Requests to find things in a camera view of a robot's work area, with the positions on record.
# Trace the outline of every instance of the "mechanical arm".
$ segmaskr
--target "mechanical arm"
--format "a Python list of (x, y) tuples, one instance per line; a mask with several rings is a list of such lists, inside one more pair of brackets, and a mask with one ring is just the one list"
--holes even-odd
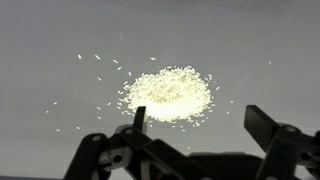
[(146, 135), (145, 110), (139, 107), (133, 124), (118, 127), (110, 138), (101, 133), (84, 137), (64, 180), (105, 180), (117, 168), (136, 180), (298, 180), (296, 165), (320, 180), (320, 131), (303, 134), (249, 105), (244, 127), (266, 152), (264, 159), (232, 152), (185, 156)]

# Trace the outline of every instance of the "white particle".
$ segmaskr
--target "white particle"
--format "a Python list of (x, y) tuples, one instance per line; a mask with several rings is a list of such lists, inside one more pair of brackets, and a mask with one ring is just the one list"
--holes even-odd
[(98, 60), (101, 60), (101, 58), (98, 55), (94, 55)]

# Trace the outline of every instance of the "gray background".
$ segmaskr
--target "gray background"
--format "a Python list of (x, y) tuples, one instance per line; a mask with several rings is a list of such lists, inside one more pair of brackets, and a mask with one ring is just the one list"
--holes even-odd
[[(152, 138), (185, 154), (263, 156), (243, 128), (248, 104), (312, 135), (319, 9), (318, 0), (1, 0), (0, 175), (62, 178), (82, 137), (131, 121), (115, 106), (123, 82), (168, 65), (211, 73), (216, 107), (200, 127), (176, 124), (186, 132), (153, 122)], [(130, 178), (117, 170), (111, 179)]]

